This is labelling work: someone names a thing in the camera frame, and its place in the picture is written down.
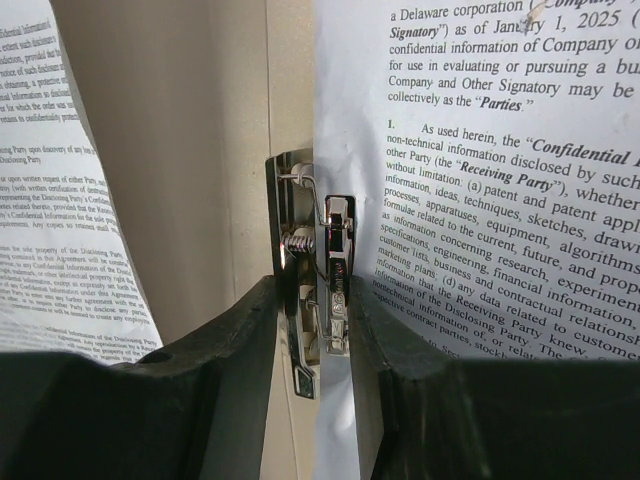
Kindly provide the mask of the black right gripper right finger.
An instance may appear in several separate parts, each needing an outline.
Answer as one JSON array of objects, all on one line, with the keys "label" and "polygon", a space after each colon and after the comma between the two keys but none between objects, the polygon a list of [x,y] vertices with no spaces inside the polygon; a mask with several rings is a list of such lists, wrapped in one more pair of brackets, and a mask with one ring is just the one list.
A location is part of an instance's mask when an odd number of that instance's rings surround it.
[{"label": "black right gripper right finger", "polygon": [[455,359],[360,278],[349,343],[364,479],[635,479],[630,361]]}]

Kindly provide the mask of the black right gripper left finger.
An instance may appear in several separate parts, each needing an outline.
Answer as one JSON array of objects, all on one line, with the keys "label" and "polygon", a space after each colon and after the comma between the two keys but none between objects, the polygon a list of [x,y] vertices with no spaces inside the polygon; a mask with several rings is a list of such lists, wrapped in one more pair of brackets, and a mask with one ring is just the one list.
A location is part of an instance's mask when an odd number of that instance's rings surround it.
[{"label": "black right gripper left finger", "polygon": [[137,363],[1,358],[5,479],[256,479],[277,327],[266,276],[233,307]]}]

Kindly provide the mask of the white printed paper sheet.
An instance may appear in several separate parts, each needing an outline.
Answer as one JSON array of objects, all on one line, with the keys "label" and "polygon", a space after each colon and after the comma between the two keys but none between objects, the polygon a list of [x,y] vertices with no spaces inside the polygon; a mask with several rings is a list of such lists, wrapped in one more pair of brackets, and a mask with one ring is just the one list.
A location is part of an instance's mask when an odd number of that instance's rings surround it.
[{"label": "white printed paper sheet", "polygon": [[1,5],[1,347],[134,362],[161,338],[47,1]]}]

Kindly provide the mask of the white printed paper sheets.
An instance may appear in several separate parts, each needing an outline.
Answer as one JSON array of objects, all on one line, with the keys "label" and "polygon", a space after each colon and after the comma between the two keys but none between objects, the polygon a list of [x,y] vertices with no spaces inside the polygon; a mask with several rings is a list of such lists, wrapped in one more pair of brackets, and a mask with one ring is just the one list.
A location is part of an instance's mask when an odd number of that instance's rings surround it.
[{"label": "white printed paper sheets", "polygon": [[[639,367],[639,5],[318,1],[316,171],[350,283],[455,359]],[[360,475],[350,355],[318,479]]]}]

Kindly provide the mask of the tan paper folder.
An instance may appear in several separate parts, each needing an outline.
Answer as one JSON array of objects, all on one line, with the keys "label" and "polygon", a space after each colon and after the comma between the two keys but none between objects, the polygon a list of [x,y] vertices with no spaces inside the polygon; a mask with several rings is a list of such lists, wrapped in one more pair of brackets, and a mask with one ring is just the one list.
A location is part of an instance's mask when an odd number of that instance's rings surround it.
[{"label": "tan paper folder", "polygon": [[272,270],[264,163],[313,129],[309,1],[56,1],[164,343]]}]

